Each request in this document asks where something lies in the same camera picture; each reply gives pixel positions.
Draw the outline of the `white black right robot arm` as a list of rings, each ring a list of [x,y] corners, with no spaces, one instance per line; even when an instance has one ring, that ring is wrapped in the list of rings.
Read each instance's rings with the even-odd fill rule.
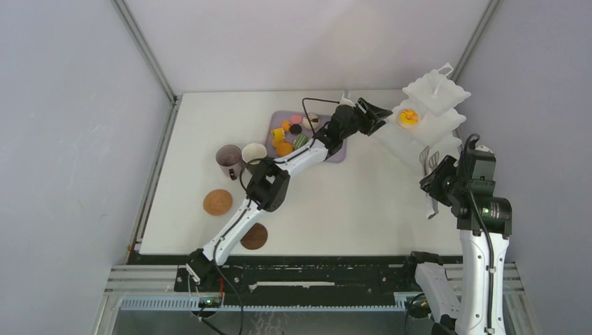
[[[457,296],[443,259],[413,251],[404,263],[404,283],[420,290],[434,320],[432,334],[504,334],[503,269],[512,233],[512,207],[494,196],[496,157],[468,145],[459,158],[446,156],[420,181],[432,199],[457,219],[463,274]]]

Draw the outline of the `green striped cake slice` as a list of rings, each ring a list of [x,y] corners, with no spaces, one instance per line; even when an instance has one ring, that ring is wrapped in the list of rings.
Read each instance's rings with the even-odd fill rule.
[[[293,141],[293,149],[296,151],[309,141],[309,137],[303,133],[299,134]]]

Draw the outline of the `yellow frosted donut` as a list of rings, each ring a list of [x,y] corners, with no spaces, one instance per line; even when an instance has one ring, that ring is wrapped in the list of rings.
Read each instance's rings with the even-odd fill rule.
[[[402,128],[410,129],[416,127],[420,122],[420,117],[415,110],[405,109],[399,112],[398,124]]]

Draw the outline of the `black mug white inside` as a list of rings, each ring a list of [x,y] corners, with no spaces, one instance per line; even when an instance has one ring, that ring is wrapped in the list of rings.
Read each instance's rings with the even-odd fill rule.
[[[246,169],[253,174],[261,159],[267,156],[267,148],[263,144],[251,143],[242,149],[242,160]]]

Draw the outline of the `steel white serving tongs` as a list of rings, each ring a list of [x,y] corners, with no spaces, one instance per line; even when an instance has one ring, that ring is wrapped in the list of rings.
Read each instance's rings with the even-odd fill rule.
[[[422,164],[423,176],[427,177],[438,165],[439,152],[435,151],[433,154],[430,153],[430,146],[426,146],[421,152],[419,157],[420,163]],[[427,212],[427,219],[431,220],[438,213],[438,202],[431,198],[431,205]]]

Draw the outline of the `white three tier stand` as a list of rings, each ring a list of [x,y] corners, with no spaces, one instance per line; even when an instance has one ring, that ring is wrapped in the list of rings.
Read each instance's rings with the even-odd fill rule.
[[[453,152],[460,140],[453,136],[466,117],[459,114],[456,106],[471,96],[471,93],[453,82],[449,76],[454,67],[449,63],[432,69],[402,89],[406,98],[392,108],[393,115],[376,132],[379,142],[394,156],[416,173],[422,173],[420,152],[430,146],[430,153],[439,156]],[[419,124],[410,129],[398,124],[399,112],[415,110]]]

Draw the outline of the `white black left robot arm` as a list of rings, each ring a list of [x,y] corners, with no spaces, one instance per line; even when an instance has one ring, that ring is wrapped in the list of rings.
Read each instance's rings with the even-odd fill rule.
[[[284,202],[291,177],[335,155],[348,137],[370,136],[387,123],[393,112],[368,103],[342,98],[330,120],[311,139],[283,158],[257,158],[251,179],[242,184],[245,199],[220,232],[192,252],[186,263],[191,282],[202,291],[213,289],[222,277],[221,266],[259,216],[276,211]]]

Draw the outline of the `purple mug black handle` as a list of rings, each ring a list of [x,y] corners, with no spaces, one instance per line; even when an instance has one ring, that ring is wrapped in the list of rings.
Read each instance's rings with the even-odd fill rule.
[[[239,173],[244,167],[242,150],[233,144],[222,146],[216,153],[216,163],[225,176],[231,180],[237,180]]]

